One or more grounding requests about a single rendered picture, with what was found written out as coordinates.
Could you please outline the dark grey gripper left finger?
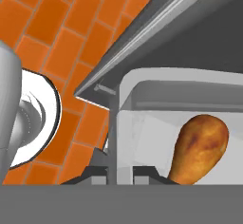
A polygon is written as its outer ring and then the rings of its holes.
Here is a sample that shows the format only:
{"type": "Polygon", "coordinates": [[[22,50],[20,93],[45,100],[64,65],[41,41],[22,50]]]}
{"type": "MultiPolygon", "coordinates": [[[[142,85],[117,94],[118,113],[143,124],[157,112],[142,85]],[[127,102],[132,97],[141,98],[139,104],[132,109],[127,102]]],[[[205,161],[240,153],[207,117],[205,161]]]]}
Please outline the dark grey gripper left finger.
{"type": "Polygon", "coordinates": [[[105,166],[87,166],[80,176],[63,182],[63,185],[105,185],[106,183],[105,166]]]}

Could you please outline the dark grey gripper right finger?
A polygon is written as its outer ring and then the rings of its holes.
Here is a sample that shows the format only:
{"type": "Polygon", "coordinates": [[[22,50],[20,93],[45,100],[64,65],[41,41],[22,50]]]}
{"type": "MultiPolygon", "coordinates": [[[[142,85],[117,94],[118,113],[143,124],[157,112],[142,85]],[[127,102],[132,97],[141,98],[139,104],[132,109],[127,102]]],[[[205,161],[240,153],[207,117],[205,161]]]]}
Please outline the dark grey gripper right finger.
{"type": "Polygon", "coordinates": [[[175,182],[159,174],[155,166],[134,166],[134,185],[175,185],[175,182]]]}

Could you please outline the brown chicken drumstick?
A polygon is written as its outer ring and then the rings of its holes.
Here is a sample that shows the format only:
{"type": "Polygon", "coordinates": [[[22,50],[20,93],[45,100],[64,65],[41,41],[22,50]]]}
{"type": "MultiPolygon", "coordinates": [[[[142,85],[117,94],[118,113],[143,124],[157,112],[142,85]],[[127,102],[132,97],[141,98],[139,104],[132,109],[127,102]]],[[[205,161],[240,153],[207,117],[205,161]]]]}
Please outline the brown chicken drumstick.
{"type": "Polygon", "coordinates": [[[180,185],[198,182],[220,161],[229,136],[221,119],[206,114],[192,117],[179,131],[168,178],[180,185]]]}

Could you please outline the grey cylinder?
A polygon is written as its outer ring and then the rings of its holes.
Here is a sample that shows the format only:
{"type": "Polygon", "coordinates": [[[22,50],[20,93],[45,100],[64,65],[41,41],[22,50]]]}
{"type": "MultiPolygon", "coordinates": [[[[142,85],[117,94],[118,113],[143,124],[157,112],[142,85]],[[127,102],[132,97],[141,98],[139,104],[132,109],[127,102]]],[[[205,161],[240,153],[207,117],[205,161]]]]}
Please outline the grey cylinder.
{"type": "Polygon", "coordinates": [[[22,86],[22,66],[13,50],[0,41],[0,184],[9,169],[8,148],[22,86]]]}

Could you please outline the grey metal cabinet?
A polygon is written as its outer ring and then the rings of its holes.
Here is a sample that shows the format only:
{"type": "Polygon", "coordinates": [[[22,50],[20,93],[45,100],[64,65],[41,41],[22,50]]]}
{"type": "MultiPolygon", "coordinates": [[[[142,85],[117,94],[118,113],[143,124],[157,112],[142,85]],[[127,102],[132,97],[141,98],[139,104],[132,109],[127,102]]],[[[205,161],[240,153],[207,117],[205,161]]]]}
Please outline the grey metal cabinet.
{"type": "Polygon", "coordinates": [[[95,68],[73,92],[73,96],[108,107],[122,77],[138,61],[182,31],[232,0],[151,0],[95,68]]]}

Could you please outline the white translucent meat container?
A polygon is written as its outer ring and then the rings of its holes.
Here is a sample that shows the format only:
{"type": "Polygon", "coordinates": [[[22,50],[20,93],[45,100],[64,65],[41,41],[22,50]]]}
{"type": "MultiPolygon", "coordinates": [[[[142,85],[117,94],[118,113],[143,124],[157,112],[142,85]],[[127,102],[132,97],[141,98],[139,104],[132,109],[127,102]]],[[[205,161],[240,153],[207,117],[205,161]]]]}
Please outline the white translucent meat container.
{"type": "Polygon", "coordinates": [[[202,114],[224,121],[230,136],[220,161],[195,185],[243,185],[243,74],[175,67],[134,69],[122,79],[117,182],[133,184],[134,166],[155,166],[168,178],[181,127],[202,114]]]}

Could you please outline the white round disc black rim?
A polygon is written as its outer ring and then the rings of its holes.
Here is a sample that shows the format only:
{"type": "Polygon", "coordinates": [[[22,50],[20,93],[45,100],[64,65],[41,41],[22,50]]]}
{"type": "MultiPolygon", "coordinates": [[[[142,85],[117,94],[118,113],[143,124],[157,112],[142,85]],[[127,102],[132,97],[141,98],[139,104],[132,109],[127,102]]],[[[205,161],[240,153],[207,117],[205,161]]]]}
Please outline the white round disc black rim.
{"type": "Polygon", "coordinates": [[[44,75],[23,69],[22,95],[13,125],[10,169],[36,158],[55,136],[62,117],[56,86],[44,75]]]}

